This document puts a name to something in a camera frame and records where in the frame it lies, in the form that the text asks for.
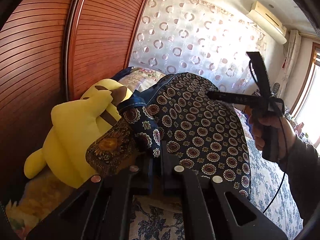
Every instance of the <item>air conditioner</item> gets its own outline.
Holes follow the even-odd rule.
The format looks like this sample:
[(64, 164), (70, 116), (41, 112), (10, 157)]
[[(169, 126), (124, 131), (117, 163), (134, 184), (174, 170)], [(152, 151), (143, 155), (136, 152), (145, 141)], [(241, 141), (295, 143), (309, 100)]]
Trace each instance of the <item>air conditioner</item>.
[(258, 24), (266, 33), (274, 38), (276, 42), (279, 42), (280, 44), (285, 44), (287, 42), (287, 39), (285, 38), (287, 28), (258, 1), (253, 3), (247, 17)]

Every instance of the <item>hand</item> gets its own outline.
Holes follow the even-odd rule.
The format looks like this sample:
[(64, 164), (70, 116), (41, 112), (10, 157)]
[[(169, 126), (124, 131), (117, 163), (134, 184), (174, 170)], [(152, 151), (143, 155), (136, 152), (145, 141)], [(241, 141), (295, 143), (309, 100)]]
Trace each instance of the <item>hand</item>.
[[(288, 151), (294, 144), (296, 140), (296, 135), (292, 129), (292, 126), (289, 124), (288, 120), (284, 117), (280, 118), (283, 128), (284, 128), (284, 133), (285, 137), (287, 140), (287, 147)], [(284, 135), (283, 131), (281, 128), (281, 124), (279, 121), (279, 118), (277, 116), (269, 116), (269, 117), (263, 117), (254, 119), (252, 115), (249, 118), (249, 124), (252, 124), (252, 133), (253, 133), (253, 139), (255, 141), (256, 148), (259, 151), (263, 150), (264, 147), (264, 140), (262, 139), (262, 130), (263, 130), (263, 125), (265, 126), (273, 126), (278, 129), (278, 135), (279, 135), (279, 156), (278, 159), (281, 160), (282, 158), (285, 157), (286, 150), (285, 150), (285, 142), (284, 142)]]

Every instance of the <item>circle patterned wallpaper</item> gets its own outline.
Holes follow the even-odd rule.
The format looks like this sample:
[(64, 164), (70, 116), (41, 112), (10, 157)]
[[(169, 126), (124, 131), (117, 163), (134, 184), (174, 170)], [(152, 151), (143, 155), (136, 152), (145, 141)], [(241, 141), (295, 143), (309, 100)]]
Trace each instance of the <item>circle patterned wallpaper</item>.
[(256, 24), (204, 0), (148, 0), (130, 66), (191, 72), (222, 92), (244, 93), (251, 79), (246, 51), (265, 55), (265, 35)]

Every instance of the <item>sleeve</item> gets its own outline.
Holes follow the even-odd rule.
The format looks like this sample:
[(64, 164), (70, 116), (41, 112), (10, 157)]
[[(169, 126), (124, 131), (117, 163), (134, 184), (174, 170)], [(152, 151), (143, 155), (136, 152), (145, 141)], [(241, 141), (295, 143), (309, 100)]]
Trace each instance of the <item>sleeve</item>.
[(319, 155), (312, 145), (297, 137), (279, 167), (288, 174), (290, 191), (305, 225), (320, 201)]

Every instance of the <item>wooden window frame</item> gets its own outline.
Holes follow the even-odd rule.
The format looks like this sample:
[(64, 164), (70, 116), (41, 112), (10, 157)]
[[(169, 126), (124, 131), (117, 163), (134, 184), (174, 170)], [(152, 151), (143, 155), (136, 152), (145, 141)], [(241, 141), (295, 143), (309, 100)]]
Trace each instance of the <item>wooden window frame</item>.
[(313, 82), (313, 78), (315, 76), (315, 64), (314, 61), (316, 60), (316, 52), (320, 51), (320, 44), (313, 42), (312, 43), (312, 50), (311, 50), (311, 55), (310, 55), (310, 61), (309, 61), (309, 66), (308, 70), (306, 73), (306, 76), (304, 78), (303, 84), (301, 86), (301, 89), (299, 91), (299, 94), (293, 104), (293, 106), (290, 109), (290, 114), (293, 117), (296, 117), (299, 111), (301, 110), (303, 104), (306, 101), (307, 95), (310, 91), (311, 84)]

